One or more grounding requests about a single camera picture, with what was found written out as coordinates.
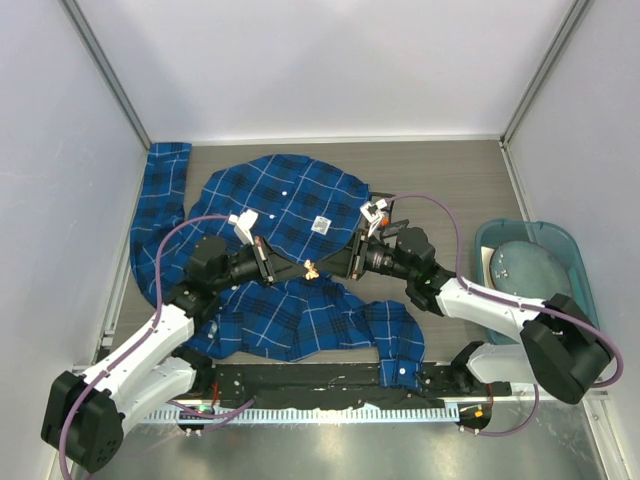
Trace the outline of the silver blue leaf brooch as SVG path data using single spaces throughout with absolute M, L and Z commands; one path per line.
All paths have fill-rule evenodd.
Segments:
M 304 278 L 306 280 L 314 280 L 320 276 L 319 272 L 315 268 L 314 263 L 310 260 L 306 260 L 303 264 L 303 267 L 306 269 L 306 272 L 304 273 Z

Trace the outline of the blue plaid shirt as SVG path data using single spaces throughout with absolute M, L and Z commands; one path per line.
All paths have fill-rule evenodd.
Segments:
M 188 143 L 156 143 L 148 152 L 130 265 L 150 303 L 166 298 L 181 280 L 202 238 L 219 236 L 231 251 L 240 249 L 226 222 L 231 214 L 256 211 L 254 235 L 290 260 L 316 262 L 347 244 L 370 196 L 365 183 L 335 166 L 278 153 L 215 172 L 185 208 L 190 152 Z M 367 303 L 327 274 L 225 290 L 219 309 L 188 344 L 216 359 L 246 352 L 279 361 L 373 347 L 385 387 L 408 387 L 425 355 L 423 334 L 403 304 Z

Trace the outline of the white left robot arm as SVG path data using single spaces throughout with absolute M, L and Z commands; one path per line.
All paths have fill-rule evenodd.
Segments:
M 182 281 L 145 325 L 82 373 L 65 371 L 54 380 L 41 438 L 58 450 L 63 476 L 70 476 L 70 462 L 90 473 L 103 468 L 131 428 L 163 403 L 211 391 L 212 360 L 185 343 L 218 310 L 221 292 L 315 274 L 311 261 L 298 264 L 261 237 L 236 253 L 220 237 L 200 241 Z

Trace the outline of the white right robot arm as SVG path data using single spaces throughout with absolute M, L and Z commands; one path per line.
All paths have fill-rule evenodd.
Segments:
M 510 339 L 510 345 L 476 347 L 451 371 L 457 391 L 477 393 L 493 382 L 534 383 L 566 404 L 577 404 L 614 358 L 600 332 L 569 297 L 517 297 L 461 279 L 439 265 L 420 228 L 402 229 L 393 245 L 361 230 L 317 270 L 344 279 L 375 272 L 406 283 L 405 293 L 422 311 L 469 321 Z

